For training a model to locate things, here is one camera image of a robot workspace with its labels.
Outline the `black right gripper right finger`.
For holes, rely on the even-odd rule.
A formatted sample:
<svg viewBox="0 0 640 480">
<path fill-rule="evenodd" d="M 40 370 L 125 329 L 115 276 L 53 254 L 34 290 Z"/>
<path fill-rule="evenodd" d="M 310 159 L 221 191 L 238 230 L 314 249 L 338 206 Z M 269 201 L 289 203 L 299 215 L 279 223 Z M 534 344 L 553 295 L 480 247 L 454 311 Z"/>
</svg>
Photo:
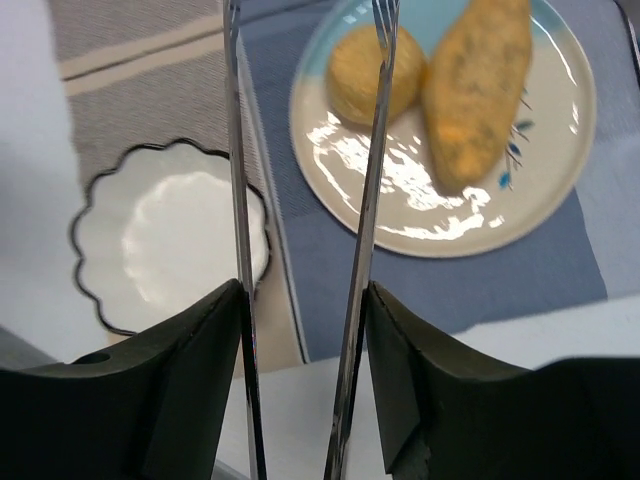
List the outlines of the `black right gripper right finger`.
<svg viewBox="0 0 640 480">
<path fill-rule="evenodd" d="M 574 358 L 536 370 L 481 353 L 378 283 L 368 358 L 395 479 L 635 479 L 639 362 Z"/>
</svg>

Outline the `small round bun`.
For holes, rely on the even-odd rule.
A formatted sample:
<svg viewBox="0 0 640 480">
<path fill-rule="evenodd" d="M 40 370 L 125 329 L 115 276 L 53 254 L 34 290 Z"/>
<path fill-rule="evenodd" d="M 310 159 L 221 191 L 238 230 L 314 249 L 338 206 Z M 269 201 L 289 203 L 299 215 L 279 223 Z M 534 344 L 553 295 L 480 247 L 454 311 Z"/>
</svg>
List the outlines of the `small round bun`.
<svg viewBox="0 0 640 480">
<path fill-rule="evenodd" d="M 346 34 L 333 48 L 326 73 L 328 98 L 347 121 L 371 126 L 376 107 L 382 54 L 373 24 Z M 388 119 L 411 107 L 419 97 L 427 57 L 416 40 L 398 29 Z"/>
</svg>

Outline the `oblong golden bread roll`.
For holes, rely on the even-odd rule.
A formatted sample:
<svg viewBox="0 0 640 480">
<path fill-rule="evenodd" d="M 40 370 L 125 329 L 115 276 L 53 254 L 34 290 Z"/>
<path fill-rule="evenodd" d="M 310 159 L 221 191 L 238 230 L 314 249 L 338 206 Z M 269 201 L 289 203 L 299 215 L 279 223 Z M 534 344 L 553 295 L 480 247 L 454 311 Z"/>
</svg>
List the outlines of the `oblong golden bread roll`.
<svg viewBox="0 0 640 480">
<path fill-rule="evenodd" d="M 480 182 L 504 155 L 532 61 L 529 1 L 471 1 L 436 46 L 422 92 L 437 183 Z"/>
</svg>

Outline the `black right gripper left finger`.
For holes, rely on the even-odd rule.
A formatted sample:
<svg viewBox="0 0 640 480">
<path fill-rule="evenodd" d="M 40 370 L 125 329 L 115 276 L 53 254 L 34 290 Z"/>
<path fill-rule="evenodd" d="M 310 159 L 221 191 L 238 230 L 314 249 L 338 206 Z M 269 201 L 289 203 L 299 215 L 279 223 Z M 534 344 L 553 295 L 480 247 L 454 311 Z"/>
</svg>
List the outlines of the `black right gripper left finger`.
<svg viewBox="0 0 640 480">
<path fill-rule="evenodd" d="M 185 311 L 70 363 L 1 374 L 5 479 L 207 479 L 240 339 L 229 280 Z"/>
</svg>

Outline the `steel serving tongs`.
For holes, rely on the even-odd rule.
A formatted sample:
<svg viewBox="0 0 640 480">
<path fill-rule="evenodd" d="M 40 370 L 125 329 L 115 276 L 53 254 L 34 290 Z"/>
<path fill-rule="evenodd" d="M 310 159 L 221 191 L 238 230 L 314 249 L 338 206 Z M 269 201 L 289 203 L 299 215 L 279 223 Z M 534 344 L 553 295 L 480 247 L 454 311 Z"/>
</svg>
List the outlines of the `steel serving tongs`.
<svg viewBox="0 0 640 480">
<path fill-rule="evenodd" d="M 246 194 L 247 178 L 244 162 L 237 58 L 237 40 L 241 24 L 240 7 L 241 3 L 239 1 L 225 1 L 223 3 L 228 133 L 236 263 L 238 278 L 243 288 L 240 345 L 244 367 L 250 477 L 252 479 L 265 479 L 267 477 L 267 466 L 256 359 L 256 328 L 253 307 L 254 282 L 251 264 Z M 399 30 L 399 3 L 397 1 L 374 1 L 372 3 L 372 11 L 381 52 L 381 63 L 351 274 L 349 302 L 338 369 L 333 420 L 324 470 L 326 479 L 342 479 L 345 477 L 346 472 L 346 458 L 352 430 L 358 371 L 363 349 L 365 291 L 370 278 L 374 248 L 376 215 L 383 172 L 392 76 Z"/>
</svg>

